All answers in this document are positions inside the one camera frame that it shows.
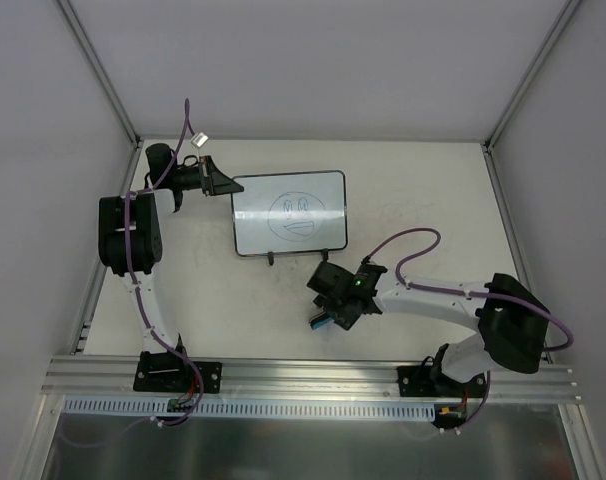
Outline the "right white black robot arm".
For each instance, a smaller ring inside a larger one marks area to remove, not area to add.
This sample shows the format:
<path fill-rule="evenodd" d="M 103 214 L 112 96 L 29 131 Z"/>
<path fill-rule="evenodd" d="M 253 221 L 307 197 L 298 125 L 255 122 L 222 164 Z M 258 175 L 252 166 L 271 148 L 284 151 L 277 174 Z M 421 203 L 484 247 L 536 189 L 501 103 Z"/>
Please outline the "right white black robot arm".
<path fill-rule="evenodd" d="M 471 336 L 442 345 L 428 377 L 453 395 L 479 374 L 499 368 L 534 374 L 544 352 L 548 312 L 515 278 L 495 274 L 487 283 L 405 280 L 386 267 L 363 263 L 356 272 L 321 262 L 307 286 L 318 315 L 312 328 L 332 321 L 350 330 L 366 315 L 409 314 L 465 327 Z"/>

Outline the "small black-framed whiteboard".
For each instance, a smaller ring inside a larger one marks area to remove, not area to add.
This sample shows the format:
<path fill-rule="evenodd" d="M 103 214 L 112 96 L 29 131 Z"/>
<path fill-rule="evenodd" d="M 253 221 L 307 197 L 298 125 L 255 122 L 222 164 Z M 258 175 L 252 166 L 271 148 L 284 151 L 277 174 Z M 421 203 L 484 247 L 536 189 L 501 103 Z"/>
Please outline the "small black-framed whiteboard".
<path fill-rule="evenodd" d="M 348 245 L 346 177 L 340 170 L 236 176 L 231 195 L 241 257 L 340 251 Z"/>

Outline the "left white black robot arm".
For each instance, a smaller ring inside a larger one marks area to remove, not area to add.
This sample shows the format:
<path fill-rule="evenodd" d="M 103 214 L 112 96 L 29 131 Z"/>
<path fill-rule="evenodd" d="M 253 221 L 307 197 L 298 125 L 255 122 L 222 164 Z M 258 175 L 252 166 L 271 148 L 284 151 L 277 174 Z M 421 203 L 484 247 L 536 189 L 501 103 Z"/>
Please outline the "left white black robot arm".
<path fill-rule="evenodd" d="M 155 278 L 164 254 L 161 220 L 180 210 L 187 191 L 224 196 L 244 187 L 209 156 L 191 155 L 192 164 L 179 163 L 178 150 L 165 143 L 149 146 L 145 155 L 143 191 L 99 200 L 98 253 L 132 299 L 143 343 L 139 375 L 157 376 L 168 389 L 180 390 L 191 381 L 192 367 L 180 333 L 163 312 Z"/>

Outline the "blue whiteboard eraser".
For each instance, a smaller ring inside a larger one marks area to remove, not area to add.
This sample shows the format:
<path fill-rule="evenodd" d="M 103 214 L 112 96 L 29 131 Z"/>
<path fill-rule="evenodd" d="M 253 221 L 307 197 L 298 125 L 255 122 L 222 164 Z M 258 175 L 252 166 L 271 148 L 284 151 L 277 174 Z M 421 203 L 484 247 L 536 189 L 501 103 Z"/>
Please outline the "blue whiteboard eraser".
<path fill-rule="evenodd" d="M 313 317 L 310 321 L 309 321 L 309 326 L 312 330 L 317 330 L 327 324 L 331 324 L 334 322 L 334 319 L 330 316 L 324 316 L 324 315 L 319 315 L 316 317 Z"/>

